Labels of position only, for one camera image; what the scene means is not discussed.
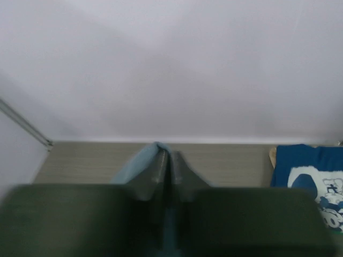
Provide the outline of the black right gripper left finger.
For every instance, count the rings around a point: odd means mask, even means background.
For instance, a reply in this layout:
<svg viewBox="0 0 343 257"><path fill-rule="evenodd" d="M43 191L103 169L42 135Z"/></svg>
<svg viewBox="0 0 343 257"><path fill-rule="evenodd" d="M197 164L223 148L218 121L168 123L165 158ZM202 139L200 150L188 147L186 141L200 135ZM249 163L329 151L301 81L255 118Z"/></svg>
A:
<svg viewBox="0 0 343 257"><path fill-rule="evenodd" d="M32 184L1 203L1 256L153 256L168 154L125 184Z"/></svg>

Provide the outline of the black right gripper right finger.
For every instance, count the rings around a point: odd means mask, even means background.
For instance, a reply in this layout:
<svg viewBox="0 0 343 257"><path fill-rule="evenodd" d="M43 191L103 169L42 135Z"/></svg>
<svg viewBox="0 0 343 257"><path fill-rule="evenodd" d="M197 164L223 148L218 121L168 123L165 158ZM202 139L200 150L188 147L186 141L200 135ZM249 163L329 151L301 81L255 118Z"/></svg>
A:
<svg viewBox="0 0 343 257"><path fill-rule="evenodd" d="M176 245L182 256L335 256L303 190L215 187L179 152L170 157Z"/></svg>

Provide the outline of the grey-blue t shirt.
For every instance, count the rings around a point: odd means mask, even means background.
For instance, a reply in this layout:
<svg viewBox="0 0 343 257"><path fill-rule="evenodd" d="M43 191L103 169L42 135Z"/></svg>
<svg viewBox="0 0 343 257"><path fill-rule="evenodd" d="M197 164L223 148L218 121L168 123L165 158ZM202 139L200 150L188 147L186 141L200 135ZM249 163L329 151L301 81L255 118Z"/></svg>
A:
<svg viewBox="0 0 343 257"><path fill-rule="evenodd" d="M176 247L170 148L160 142L141 149L113 177L135 200L129 256L180 256Z"/></svg>

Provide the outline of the blue printed folded t shirt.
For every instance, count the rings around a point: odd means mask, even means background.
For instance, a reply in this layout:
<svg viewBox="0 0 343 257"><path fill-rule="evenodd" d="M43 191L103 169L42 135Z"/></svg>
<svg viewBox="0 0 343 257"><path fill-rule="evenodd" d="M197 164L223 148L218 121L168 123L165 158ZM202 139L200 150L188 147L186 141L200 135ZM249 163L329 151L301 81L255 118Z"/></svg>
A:
<svg viewBox="0 0 343 257"><path fill-rule="evenodd" d="M285 145L269 151L270 186L307 190L330 230L342 233L342 147Z"/></svg>

